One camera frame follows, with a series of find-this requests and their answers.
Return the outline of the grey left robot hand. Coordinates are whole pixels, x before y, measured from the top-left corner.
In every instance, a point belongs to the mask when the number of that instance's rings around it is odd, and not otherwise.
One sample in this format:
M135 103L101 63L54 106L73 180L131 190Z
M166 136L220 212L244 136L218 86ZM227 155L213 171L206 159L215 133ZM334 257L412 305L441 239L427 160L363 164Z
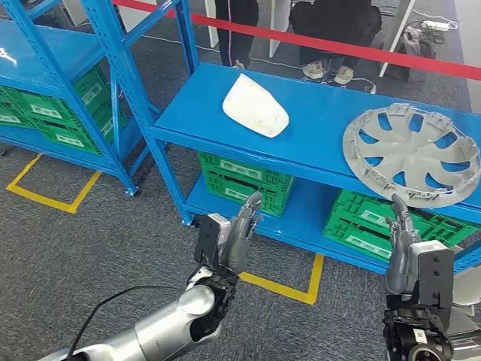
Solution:
M221 256L222 265L236 275L245 271L250 240L262 217L258 214L261 207L261 194L254 192L249 196L236 216L230 220L230 232Z

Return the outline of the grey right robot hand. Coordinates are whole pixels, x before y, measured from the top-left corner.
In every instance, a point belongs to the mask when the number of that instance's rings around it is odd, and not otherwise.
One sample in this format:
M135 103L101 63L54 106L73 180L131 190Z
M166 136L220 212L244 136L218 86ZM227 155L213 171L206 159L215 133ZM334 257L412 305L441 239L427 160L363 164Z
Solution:
M391 196L394 220L386 217L391 231L392 247L389 265L385 273L386 286L391 294L406 293L409 285L409 248L420 241L413 226L407 205L399 195Z

